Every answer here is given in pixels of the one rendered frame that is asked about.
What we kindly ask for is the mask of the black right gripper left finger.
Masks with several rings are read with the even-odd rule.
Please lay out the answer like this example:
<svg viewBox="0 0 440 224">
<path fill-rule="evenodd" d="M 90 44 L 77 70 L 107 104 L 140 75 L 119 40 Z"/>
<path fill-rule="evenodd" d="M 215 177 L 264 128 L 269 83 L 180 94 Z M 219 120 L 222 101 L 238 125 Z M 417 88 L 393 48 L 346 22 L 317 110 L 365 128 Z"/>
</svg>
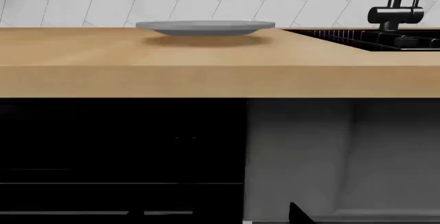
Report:
<svg viewBox="0 0 440 224">
<path fill-rule="evenodd" d="M 144 210 L 131 210 L 127 213 L 131 224 L 143 224 L 145 222 Z"/>
</svg>

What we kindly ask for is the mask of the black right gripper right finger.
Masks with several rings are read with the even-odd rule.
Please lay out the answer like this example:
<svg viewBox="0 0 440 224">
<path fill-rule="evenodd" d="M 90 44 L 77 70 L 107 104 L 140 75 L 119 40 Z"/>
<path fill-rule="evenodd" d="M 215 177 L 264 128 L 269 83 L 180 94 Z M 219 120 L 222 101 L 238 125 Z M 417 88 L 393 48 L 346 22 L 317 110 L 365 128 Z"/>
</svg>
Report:
<svg viewBox="0 0 440 224">
<path fill-rule="evenodd" d="M 289 224 L 316 224 L 304 211 L 295 203 L 289 203 Z"/>
</svg>

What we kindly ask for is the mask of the black cabinet front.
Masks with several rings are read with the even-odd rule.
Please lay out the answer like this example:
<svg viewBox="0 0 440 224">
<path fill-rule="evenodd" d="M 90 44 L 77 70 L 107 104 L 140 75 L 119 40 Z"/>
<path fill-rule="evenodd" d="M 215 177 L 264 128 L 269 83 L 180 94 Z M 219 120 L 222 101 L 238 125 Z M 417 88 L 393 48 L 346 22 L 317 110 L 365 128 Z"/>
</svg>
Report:
<svg viewBox="0 0 440 224">
<path fill-rule="evenodd" d="M 243 98 L 0 98 L 0 224 L 242 224 Z"/>
</svg>

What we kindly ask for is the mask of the grey cabinet panel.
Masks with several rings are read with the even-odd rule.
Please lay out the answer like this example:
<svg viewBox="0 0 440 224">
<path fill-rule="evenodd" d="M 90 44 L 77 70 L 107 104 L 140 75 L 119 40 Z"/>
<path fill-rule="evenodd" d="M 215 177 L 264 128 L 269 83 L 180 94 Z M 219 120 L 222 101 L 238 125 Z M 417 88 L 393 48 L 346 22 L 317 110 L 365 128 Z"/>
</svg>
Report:
<svg viewBox="0 0 440 224">
<path fill-rule="evenodd" d="M 244 219 L 440 217 L 440 98 L 248 102 Z"/>
</svg>

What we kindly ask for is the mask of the black kitchen sink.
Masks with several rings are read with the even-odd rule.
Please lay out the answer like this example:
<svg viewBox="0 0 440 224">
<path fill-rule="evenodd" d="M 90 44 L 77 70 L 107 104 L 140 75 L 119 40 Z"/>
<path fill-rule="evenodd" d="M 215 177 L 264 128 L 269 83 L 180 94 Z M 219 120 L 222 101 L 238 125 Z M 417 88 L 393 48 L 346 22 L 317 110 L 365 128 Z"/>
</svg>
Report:
<svg viewBox="0 0 440 224">
<path fill-rule="evenodd" d="M 440 30 L 287 30 L 369 52 L 440 52 Z"/>
</svg>

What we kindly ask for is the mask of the grey round plate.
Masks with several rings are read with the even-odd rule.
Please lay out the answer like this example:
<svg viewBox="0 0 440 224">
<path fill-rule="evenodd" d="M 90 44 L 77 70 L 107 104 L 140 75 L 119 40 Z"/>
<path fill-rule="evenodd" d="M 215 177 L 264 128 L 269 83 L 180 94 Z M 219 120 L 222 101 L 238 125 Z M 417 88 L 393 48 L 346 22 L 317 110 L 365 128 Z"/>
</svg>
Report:
<svg viewBox="0 0 440 224">
<path fill-rule="evenodd" d="M 271 21 L 143 21 L 135 27 L 167 36 L 244 36 L 272 29 L 276 24 Z"/>
</svg>

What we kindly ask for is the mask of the black kitchen faucet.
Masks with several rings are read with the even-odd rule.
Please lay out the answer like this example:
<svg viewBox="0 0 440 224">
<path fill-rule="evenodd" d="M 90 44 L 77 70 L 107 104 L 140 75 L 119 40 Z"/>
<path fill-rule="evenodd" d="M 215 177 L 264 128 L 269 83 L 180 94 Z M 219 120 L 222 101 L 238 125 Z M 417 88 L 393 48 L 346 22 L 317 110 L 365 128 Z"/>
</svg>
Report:
<svg viewBox="0 0 440 224">
<path fill-rule="evenodd" d="M 368 11 L 369 23 L 378 23 L 380 30 L 395 31 L 402 23 L 417 24 L 424 17 L 419 0 L 412 0 L 410 7 L 402 7 L 402 0 L 388 0 L 386 7 L 372 7 Z"/>
</svg>

